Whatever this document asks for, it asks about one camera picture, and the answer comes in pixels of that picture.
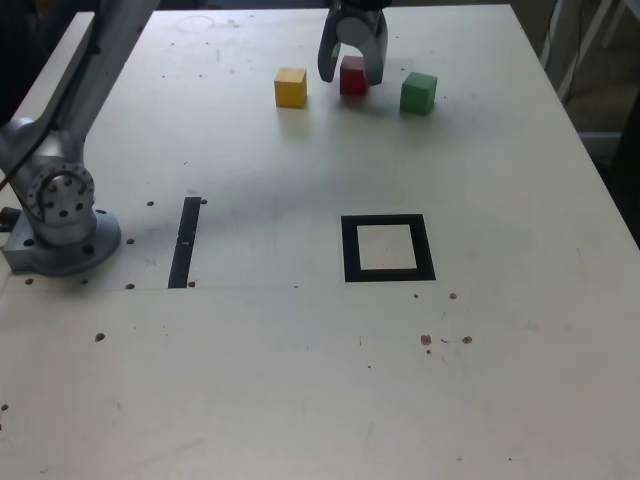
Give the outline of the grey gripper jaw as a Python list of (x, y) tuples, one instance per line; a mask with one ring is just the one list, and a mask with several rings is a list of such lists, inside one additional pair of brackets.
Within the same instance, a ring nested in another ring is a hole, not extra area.
[(357, 49), (364, 62), (365, 79), (370, 86), (383, 80), (388, 45), (388, 29), (384, 12), (353, 8), (339, 10), (337, 24), (339, 42)]
[(318, 49), (317, 66), (320, 78), (326, 83), (334, 79), (341, 42), (337, 35), (337, 24), (341, 20), (341, 3), (333, 1), (327, 13)]

